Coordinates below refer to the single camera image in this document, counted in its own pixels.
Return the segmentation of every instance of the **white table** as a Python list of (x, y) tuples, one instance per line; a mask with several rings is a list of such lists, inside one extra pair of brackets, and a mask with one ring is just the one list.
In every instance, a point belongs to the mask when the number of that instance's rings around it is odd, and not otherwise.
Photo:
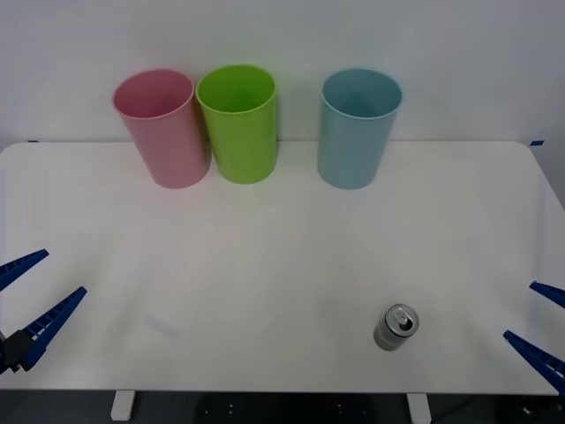
[[(2, 293), (22, 328), (88, 294), (29, 373), (3, 389), (554, 394), (503, 337), (565, 358), (565, 212), (525, 146), (392, 142), (368, 187), (281, 142), (274, 173), (155, 185), (131, 143), (27, 143), (0, 155), (1, 261), (50, 257)], [(419, 314), (396, 352), (386, 309)]]

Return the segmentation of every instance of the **floor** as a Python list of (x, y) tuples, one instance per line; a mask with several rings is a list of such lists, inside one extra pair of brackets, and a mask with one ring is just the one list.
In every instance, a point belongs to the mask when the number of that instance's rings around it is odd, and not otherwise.
[[(211, 401), (218, 403), (231, 395), (219, 396), (220, 398), (207, 397), (205, 394), (188, 392), (140, 392), (137, 394), (130, 422), (132, 424), (250, 422), (248, 419), (237, 419), (235, 415), (231, 415), (233, 417), (231, 420), (201, 419), (202, 405), (209, 405)], [(113, 422), (109, 416), (113, 398), (114, 392), (110, 391), (0, 391), (0, 422), (3, 424), (110, 424)], [(466, 403), (470, 398), (458, 395), (433, 395), (428, 397), (428, 401), (432, 416), (439, 417)], [(374, 406), (375, 418), (364, 422), (410, 424), (403, 395), (370, 395), (367, 399)], [(494, 418), (497, 399), (498, 397), (493, 396), (473, 398), (464, 409), (442, 419), (441, 424), (494, 424), (497, 422)]]

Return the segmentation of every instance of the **table leg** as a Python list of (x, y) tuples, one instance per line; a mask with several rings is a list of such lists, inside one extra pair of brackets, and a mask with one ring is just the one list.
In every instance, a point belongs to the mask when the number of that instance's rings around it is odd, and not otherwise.
[(129, 421), (132, 417), (133, 399), (135, 390), (117, 390), (112, 406), (111, 417), (113, 421)]
[(430, 406), (427, 404), (426, 394), (406, 393), (406, 397), (413, 424), (430, 424), (432, 422), (432, 415), (430, 414)]

